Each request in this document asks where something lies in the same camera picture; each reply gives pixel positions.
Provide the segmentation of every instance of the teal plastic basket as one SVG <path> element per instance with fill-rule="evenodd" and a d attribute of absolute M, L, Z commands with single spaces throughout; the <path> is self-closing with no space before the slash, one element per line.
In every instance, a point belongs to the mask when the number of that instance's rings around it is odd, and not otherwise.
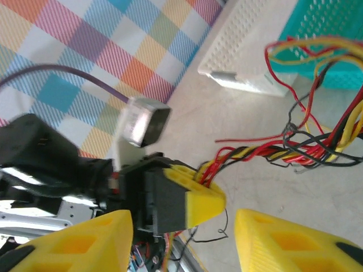
<path fill-rule="evenodd" d="M 279 40 L 288 37 L 308 39 L 318 36 L 339 36 L 363 40 L 363 0 L 299 0 Z M 299 48 L 290 48 L 277 55 L 281 60 L 302 60 L 307 54 Z M 315 63 L 285 66 L 272 62 L 279 73 L 299 73 L 313 79 Z M 351 63 L 340 62 L 327 73 L 323 86 L 359 90 L 363 84 L 362 71 Z"/>

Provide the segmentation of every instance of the wire bundle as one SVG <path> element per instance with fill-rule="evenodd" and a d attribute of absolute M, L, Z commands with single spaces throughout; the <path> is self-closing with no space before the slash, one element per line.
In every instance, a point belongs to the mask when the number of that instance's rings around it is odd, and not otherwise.
<path fill-rule="evenodd" d="M 311 46 L 323 45 L 318 52 L 310 50 Z M 277 53 L 292 48 L 300 47 L 309 57 L 300 61 L 281 61 L 275 56 Z M 281 134 L 271 137 L 256 139 L 224 139 L 216 142 L 257 142 L 267 141 L 260 146 L 223 147 L 216 157 L 204 163 L 197 171 L 196 180 L 209 187 L 218 172 L 236 162 L 247 162 L 255 156 L 264 157 L 269 163 L 288 167 L 292 164 L 301 165 L 307 169 L 313 169 L 321 165 L 333 167 L 350 167 L 363 161 L 362 157 L 347 155 L 342 151 L 346 149 L 357 137 L 363 139 L 363 87 L 359 90 L 355 99 L 342 115 L 332 132 L 325 133 L 318 120 L 311 114 L 315 91 L 322 85 L 327 71 L 337 62 L 351 62 L 363 70 L 363 44 L 355 41 L 344 40 L 335 37 L 320 37 L 311 40 L 278 41 L 269 44 L 265 48 L 265 61 L 272 77 L 282 86 L 288 88 L 296 103 L 288 113 L 288 122 Z M 282 82 L 271 68 L 270 61 L 284 65 L 297 65 L 315 61 L 314 81 L 310 91 L 300 99 L 292 86 Z M 302 104 L 308 99 L 307 106 Z M 292 123 L 292 111 L 299 105 L 305 116 L 298 125 Z M 320 135 L 313 136 L 307 125 L 311 119 L 320 131 Z M 295 142 L 292 138 L 302 134 L 308 139 L 304 142 Z M 349 162 L 337 162 L 338 158 L 346 158 Z"/>

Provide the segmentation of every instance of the twisted wires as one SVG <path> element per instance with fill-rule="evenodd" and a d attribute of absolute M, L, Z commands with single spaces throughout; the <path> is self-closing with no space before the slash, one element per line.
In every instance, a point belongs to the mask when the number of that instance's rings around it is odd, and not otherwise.
<path fill-rule="evenodd" d="M 343 116 L 337 123 L 337 125 L 334 127 L 332 132 L 330 133 L 324 133 L 319 123 L 317 123 L 316 119 L 311 114 L 311 109 L 313 106 L 313 98 L 315 91 L 322 85 L 324 81 L 324 77 L 327 73 L 327 71 L 338 61 L 349 61 L 356 64 L 358 67 L 363 69 L 363 47 L 361 44 L 356 44 L 354 42 L 350 41 L 340 41 L 341 39 L 328 39 L 328 38 L 319 38 L 316 40 L 309 40 L 313 41 L 311 44 L 320 44 L 320 42 L 323 42 L 325 44 L 329 44 L 331 41 L 333 41 L 333 46 L 330 46 L 328 48 L 325 48 L 321 50 L 320 52 L 314 53 L 310 60 L 316 60 L 319 57 L 322 56 L 328 56 L 332 54 L 332 52 L 336 49 L 341 49 L 339 46 L 347 46 L 346 50 L 344 51 L 344 54 L 338 55 L 338 56 L 332 56 L 328 57 L 326 59 L 323 59 L 322 61 L 318 62 L 318 64 L 315 67 L 315 79 L 313 82 L 313 85 L 311 87 L 311 90 L 300 99 L 297 98 L 297 95 L 295 91 L 292 89 L 291 86 L 290 90 L 293 93 L 293 96 L 296 99 L 295 104 L 291 108 L 291 110 L 288 113 L 288 123 L 285 126 L 285 129 L 283 132 L 279 135 L 275 135 L 272 137 L 264 137 L 264 138 L 258 138 L 258 139 L 246 139 L 246 140 L 240 140 L 240 139 L 232 139 L 232 141 L 260 141 L 260 140 L 266 140 L 266 139 L 275 139 L 273 141 L 270 141 L 268 143 L 265 143 L 260 146 L 242 146 L 238 148 L 233 147 L 224 147 L 219 150 L 214 160 L 211 160 L 209 162 L 206 162 L 200 167 L 198 173 L 197 173 L 197 180 L 206 186 L 210 186 L 210 183 L 214 179 L 215 175 L 226 168 L 227 166 L 232 165 L 236 162 L 247 162 L 251 160 L 255 156 L 262 156 L 266 158 L 266 160 L 274 165 L 278 165 L 281 167 L 288 167 L 290 165 L 298 164 L 301 165 L 307 169 L 314 169 L 321 165 L 326 166 L 334 166 L 334 167 L 350 167 L 356 164 L 359 164 L 362 162 L 362 157 L 358 156 L 352 156 L 345 153 L 342 153 L 342 151 L 347 148 L 355 138 L 361 137 L 363 138 L 362 132 L 363 132 L 363 87 L 358 92 L 355 99 L 351 102 L 350 106 L 347 108 L 347 110 L 344 112 Z M 293 41 L 295 44 L 300 46 L 308 46 L 309 41 Z M 277 47 L 273 52 L 274 54 L 280 52 L 282 49 L 286 49 L 289 47 L 289 44 L 287 42 L 277 42 L 272 45 L 279 45 L 280 47 Z M 275 75 L 271 69 L 271 65 L 269 64 L 269 55 L 268 50 L 272 48 L 272 45 L 268 45 L 265 50 L 265 56 L 267 59 L 267 64 L 269 67 L 270 72 L 272 72 L 273 75 Z M 277 81 L 282 84 L 283 86 L 287 87 L 285 83 L 281 82 L 277 79 Z M 302 101 L 304 99 L 307 99 L 307 107 L 305 107 L 302 104 Z M 295 109 L 295 107 L 299 105 L 303 111 L 305 112 L 305 116 L 302 120 L 302 122 L 299 125 L 296 125 L 292 123 L 292 111 Z M 307 126 L 307 122 L 309 118 L 312 118 L 312 120 L 316 123 L 321 135 L 315 137 L 313 136 L 310 131 L 309 127 Z M 307 131 L 301 130 L 302 127 L 306 126 Z M 308 137 L 308 140 L 297 143 L 292 141 L 292 138 L 295 135 L 304 135 Z M 228 150 L 229 152 L 225 155 L 221 155 L 223 152 Z M 337 162 L 338 158 L 346 158 L 351 160 L 350 162 Z M 283 160 L 285 164 L 277 164 L 277 160 Z"/>

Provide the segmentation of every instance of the cable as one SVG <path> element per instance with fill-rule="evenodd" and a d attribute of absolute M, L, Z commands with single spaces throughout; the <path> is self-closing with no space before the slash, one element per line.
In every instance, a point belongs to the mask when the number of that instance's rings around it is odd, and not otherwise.
<path fill-rule="evenodd" d="M 360 104 L 361 100 L 363 99 L 363 88 L 358 92 L 356 98 L 347 108 L 347 110 L 345 111 L 345 113 L 343 114 L 342 118 L 339 120 L 333 131 L 329 134 L 323 134 L 323 135 L 328 135 L 327 137 L 324 138 L 323 142 L 320 142 L 316 137 L 311 135 L 309 132 L 306 133 L 305 131 L 301 132 L 299 130 L 299 128 L 303 127 L 303 125 L 308 120 L 313 105 L 314 91 L 322 85 L 328 69 L 332 67 L 335 63 L 337 63 L 339 60 L 343 60 L 345 57 L 349 57 L 351 61 L 354 61 L 357 64 L 359 64 L 360 62 L 363 63 L 360 57 L 351 54 L 347 56 L 338 56 L 331 58 L 331 62 L 327 63 L 321 74 L 315 77 L 310 92 L 307 93 L 302 98 L 296 100 L 296 102 L 290 109 L 288 114 L 289 116 L 288 123 L 286 124 L 284 132 L 281 134 L 283 136 L 283 141 L 271 141 L 260 147 L 243 147 L 242 149 L 241 148 L 238 149 L 238 152 L 233 151 L 232 148 L 232 151 L 229 154 L 227 154 L 224 158 L 216 156 L 214 161 L 206 163 L 206 165 L 208 165 L 208 168 L 204 171 L 204 174 L 201 175 L 200 183 L 209 186 L 215 175 L 220 170 L 225 168 L 225 166 L 223 165 L 230 165 L 236 162 L 234 161 L 232 163 L 225 164 L 229 159 L 235 159 L 237 161 L 246 162 L 248 160 L 251 160 L 256 155 L 264 156 L 267 159 L 267 161 L 272 164 L 275 164 L 274 161 L 276 159 L 282 159 L 286 163 L 286 165 L 278 164 L 278 166 L 282 167 L 290 166 L 291 163 L 298 163 L 310 169 L 316 168 L 319 165 L 348 167 L 360 163 L 362 161 L 360 157 L 344 154 L 342 153 L 342 150 L 345 149 L 356 137 L 358 137 L 362 131 L 363 118 L 360 119 L 358 123 L 354 122 L 357 120 L 359 114 L 361 115 L 363 114 L 363 103 Z M 300 123 L 299 126 L 296 126 L 291 122 L 292 111 L 297 105 L 301 105 L 302 100 L 306 98 L 309 98 L 309 103 L 306 108 L 305 118 L 303 119 L 303 121 Z M 304 145 L 300 146 L 298 145 L 298 143 L 292 142 L 290 139 L 294 135 L 299 133 L 308 136 L 311 139 L 310 142 L 315 142 L 316 145 L 304 147 Z M 276 146 L 274 146 L 276 144 L 283 145 L 286 148 L 280 149 L 279 151 L 271 150 L 272 147 L 276 149 Z M 306 151 L 305 152 L 300 151 L 298 150 L 299 148 L 304 148 L 306 149 Z M 225 149 L 231 150 L 230 147 L 222 148 L 218 152 L 218 154 L 220 154 L 220 152 Z M 343 164 L 336 163 L 334 160 L 336 160 L 338 156 L 353 160 L 353 162 L 343 163 Z"/>
<path fill-rule="evenodd" d="M 219 237 L 219 238 L 210 239 L 210 240 L 195 240 L 194 238 L 192 238 L 192 241 L 194 243 L 210 243 L 210 242 L 220 241 L 220 240 L 223 240 L 225 238 L 228 238 L 229 236 L 226 233 L 226 230 L 227 230 L 227 227 L 228 227 L 228 212 L 227 212 L 227 209 L 225 209 L 225 213 L 226 213 L 226 224 L 225 224 L 225 227 L 223 229 L 219 228 L 217 230 L 218 233 L 222 233 L 224 236 Z"/>
<path fill-rule="evenodd" d="M 64 196 L 68 196 L 74 191 L 74 188 L 68 187 L 50 187 L 50 186 L 42 186 L 42 185 L 34 185 L 30 184 L 26 181 L 23 181 L 17 177 L 14 177 L 8 173 L 2 172 L 2 179 L 7 181 L 9 184 L 13 186 L 21 186 L 24 187 L 31 194 L 38 197 L 49 197 L 49 198 L 60 198 Z"/>
<path fill-rule="evenodd" d="M 183 246 L 183 249 L 182 249 L 182 250 L 181 250 L 181 252 L 180 252 L 180 257 L 178 258 L 178 264 L 177 264 L 177 266 L 176 266 L 176 270 L 175 270 L 175 272 L 178 272 L 178 271 L 179 271 L 179 269 L 180 269 L 180 267 L 182 266 L 181 261 L 182 261 L 182 259 L 183 259 L 183 256 L 184 256 L 184 253 L 185 253 L 185 250 L 187 249 L 188 244 L 192 241 L 192 239 L 193 239 L 194 235 L 197 233 L 197 230 L 198 230 L 198 228 L 197 228 L 197 227 L 195 227 L 195 228 L 194 228 L 194 231 L 192 232 L 192 234 L 190 235 L 190 237 L 188 238 L 188 240 L 185 242 L 185 245 Z"/>
<path fill-rule="evenodd" d="M 172 242 L 174 240 L 175 233 L 165 233 L 164 239 L 165 239 L 165 251 L 164 251 L 164 260 L 162 262 L 162 269 L 163 271 L 167 271 L 168 261 L 170 259 L 170 254 L 172 251 Z"/>
<path fill-rule="evenodd" d="M 278 42 L 268 44 L 265 47 L 265 52 L 264 52 L 265 62 L 266 62 L 267 68 L 268 68 L 271 76 L 274 78 L 274 80 L 276 82 L 278 82 L 279 84 L 281 84 L 282 86 L 288 88 L 291 91 L 291 93 L 294 96 L 296 101 L 298 101 L 298 97 L 297 97 L 297 94 L 296 94 L 295 90 L 290 85 L 288 85 L 288 84 L 282 82 L 281 80 L 279 80 L 279 78 L 276 76 L 276 74 L 272 70 L 270 59 L 272 58 L 272 56 L 275 56 L 276 54 L 278 54 L 282 50 L 291 48 L 293 46 L 300 46 L 300 47 L 307 48 L 310 45 L 329 45 L 330 47 L 325 48 L 325 49 L 321 50 L 320 52 L 315 53 L 314 56 L 310 57 L 309 61 L 315 60 L 318 57 L 324 57 L 324 56 L 326 56 L 327 52 L 343 48 L 343 49 L 348 50 L 350 52 L 350 54 L 354 54 L 357 58 L 359 58 L 359 60 L 357 61 L 357 60 L 352 60 L 349 56 L 346 56 L 345 57 L 346 60 L 354 61 L 354 63 L 355 64 L 358 63 L 359 66 L 362 66 L 362 63 L 363 63 L 363 61 L 362 61 L 362 59 L 363 59 L 363 44 L 355 42 L 355 41 L 344 40 L 344 39 L 341 39 L 341 38 L 319 37 L 319 38 L 308 39 L 308 40 L 278 41 Z M 293 62 L 280 61 L 279 63 L 284 64 L 284 65 L 296 65 L 296 64 L 301 64 L 301 63 L 304 63 L 304 62 L 305 61 L 300 61 L 299 60 L 299 61 L 293 61 Z M 310 114 L 310 112 L 308 112 L 306 110 L 305 106 L 303 106 L 301 103 L 299 103 L 299 105 L 302 108 L 302 110 L 304 112 L 306 112 L 306 115 L 313 119 L 313 121 L 317 125 L 319 131 L 323 134 L 323 130 L 320 127 L 319 122 L 315 119 L 315 117 L 312 116 Z M 220 140 L 216 140 L 216 142 L 255 142 L 255 141 L 265 141 L 265 140 L 270 140 L 270 139 L 276 139 L 276 138 L 281 138 L 281 137 L 282 137 L 282 135 L 278 134 L 278 135 L 274 135 L 274 136 L 271 136 L 271 137 L 262 137 L 262 138 L 255 138 L 255 139 L 220 139 Z"/>
<path fill-rule="evenodd" d="M 90 74 L 83 72 L 81 70 L 78 70 L 76 68 L 72 68 L 72 67 L 68 67 L 68 66 L 64 66 L 64 65 L 58 65 L 58 64 L 38 64 L 38 65 L 33 65 L 30 67 L 21 69 L 17 72 L 14 72 L 14 73 L 8 75 L 7 77 L 3 78 L 0 81 L 0 88 L 3 87 L 8 82 L 10 82 L 20 76 L 23 76 L 23 75 L 26 75 L 29 73 L 33 73 L 35 71 L 45 71 L 45 70 L 62 71 L 62 72 L 70 73 L 73 75 L 77 75 L 81 78 L 87 79 L 88 81 L 99 86 L 100 88 L 104 89 L 105 91 L 109 92 L 111 95 L 113 95 L 114 97 L 120 99 L 121 101 L 123 101 L 125 103 L 127 103 L 129 100 L 125 95 L 118 92 L 117 90 L 115 90 L 111 86 L 107 85 L 106 83 L 102 82 L 101 80 L 94 77 L 93 75 L 90 75 Z"/>

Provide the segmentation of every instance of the gray floor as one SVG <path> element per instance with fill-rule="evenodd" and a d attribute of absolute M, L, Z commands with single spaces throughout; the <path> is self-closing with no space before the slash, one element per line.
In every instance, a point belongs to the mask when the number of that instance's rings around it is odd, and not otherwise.
<path fill-rule="evenodd" d="M 198 75 L 196 68 L 202 54 L 203 49 L 173 94 L 169 105 L 174 112 L 168 127 L 161 141 L 151 148 L 194 167 L 211 159 L 223 146 L 215 144 L 214 139 L 280 133 L 293 103 L 291 95 L 277 98 L 220 87 Z M 298 94 L 307 92 L 309 84 L 299 79 Z M 354 92 L 319 90 L 313 112 L 321 124 L 333 127 L 353 97 Z M 299 122 L 302 116 L 297 110 L 294 120 Z M 354 154 L 357 150 L 359 154 L 362 149 L 359 141 L 348 151 Z M 362 166 L 356 166 L 325 167 L 297 175 L 292 168 L 272 166 L 262 158 L 235 164 L 214 181 L 227 195 L 230 238 L 214 244 L 191 243 L 191 247 L 210 272 L 240 271 L 233 233 L 235 212 L 240 208 L 301 223 L 363 246 L 362 174 Z M 196 238 L 214 238 L 224 224 L 222 214 L 202 224 Z"/>

